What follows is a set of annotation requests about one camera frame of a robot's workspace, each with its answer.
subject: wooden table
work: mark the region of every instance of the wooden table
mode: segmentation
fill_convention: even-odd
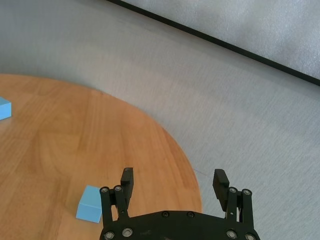
[[[0,75],[12,117],[0,121],[0,238],[97,240],[76,219],[86,185],[120,183],[134,168],[129,215],[202,211],[195,174],[175,140],[136,107],[63,81]]]

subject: screw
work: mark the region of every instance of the screw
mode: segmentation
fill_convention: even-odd
[[[245,235],[245,239],[246,239],[246,240],[256,240],[256,238],[255,238],[253,235],[251,235],[251,234],[246,234],[246,235]]]
[[[192,211],[188,211],[188,213],[186,214],[189,218],[194,218],[195,214]]]
[[[169,212],[163,211],[163,212],[162,212],[162,217],[164,217],[164,218],[169,217]]]
[[[107,233],[104,234],[104,239],[109,240],[109,239],[113,239],[115,236],[113,231],[108,231]]]
[[[235,231],[229,230],[226,232],[226,235],[231,238],[231,239],[236,239],[237,238],[237,234]]]
[[[246,194],[246,195],[250,195],[251,192],[249,190],[243,190],[243,193]]]
[[[133,232],[134,232],[134,231],[132,231],[131,228],[128,228],[128,227],[127,227],[127,228],[123,229],[122,235],[127,238],[127,237],[130,237]]]

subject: blue foam cube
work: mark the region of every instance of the blue foam cube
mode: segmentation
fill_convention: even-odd
[[[99,223],[102,214],[100,188],[87,185],[76,211],[76,218]]]
[[[11,117],[11,102],[0,97],[0,120]]]

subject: black baseboard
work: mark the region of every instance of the black baseboard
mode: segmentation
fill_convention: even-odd
[[[169,19],[167,19],[165,17],[159,16],[159,15],[157,15],[155,13],[152,13],[150,11],[144,10],[144,9],[142,9],[140,7],[134,6],[132,4],[124,2],[122,0],[107,0],[107,1],[109,1],[111,3],[114,3],[114,4],[117,4],[117,5],[121,6],[121,7],[126,8],[126,9],[132,10],[132,11],[134,11],[136,13],[142,14],[144,16],[147,16],[149,18],[152,18],[154,20],[157,20],[157,21],[159,21],[161,23],[167,24],[167,25],[169,25],[171,27],[174,27],[176,29],[182,30],[182,31],[184,31],[186,33],[192,34],[192,35],[194,35],[194,36],[196,36],[198,38],[201,38],[201,39],[207,40],[207,41],[209,41],[211,43],[217,44],[217,45],[219,45],[221,47],[224,47],[226,49],[234,51],[234,52],[236,52],[238,54],[241,54],[243,56],[246,56],[248,58],[254,59],[254,60],[256,60],[256,61],[258,61],[260,63],[266,64],[266,65],[268,65],[270,67],[273,67],[275,69],[281,70],[281,71],[283,71],[283,72],[285,72],[287,74],[290,74],[290,75],[295,76],[297,78],[300,78],[302,80],[305,80],[305,81],[308,81],[310,83],[313,83],[313,84],[316,84],[316,85],[320,86],[320,80],[315,78],[315,77],[313,77],[313,76],[309,76],[309,75],[307,75],[305,73],[302,73],[302,72],[294,70],[294,69],[292,69],[290,67],[284,66],[284,65],[282,65],[280,63],[277,63],[275,61],[267,59],[267,58],[265,58],[263,56],[259,56],[257,54],[254,54],[254,53],[250,52],[250,51],[247,51],[247,50],[244,50],[244,49],[242,49],[240,47],[234,46],[234,45],[232,45],[230,43],[227,43],[225,41],[219,40],[219,39],[217,39],[217,38],[215,38],[213,36],[207,35],[207,34],[205,34],[203,32],[194,30],[194,29],[192,29],[190,27],[187,27],[187,26],[182,25],[180,23],[177,23],[175,21],[169,20]]]

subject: wood grain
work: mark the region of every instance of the wood grain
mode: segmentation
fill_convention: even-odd
[[[75,218],[86,185],[119,184],[134,168],[130,216],[202,211],[195,174],[152,118],[108,94],[63,81],[0,75],[12,117],[0,121],[0,236],[98,239],[102,223]]]

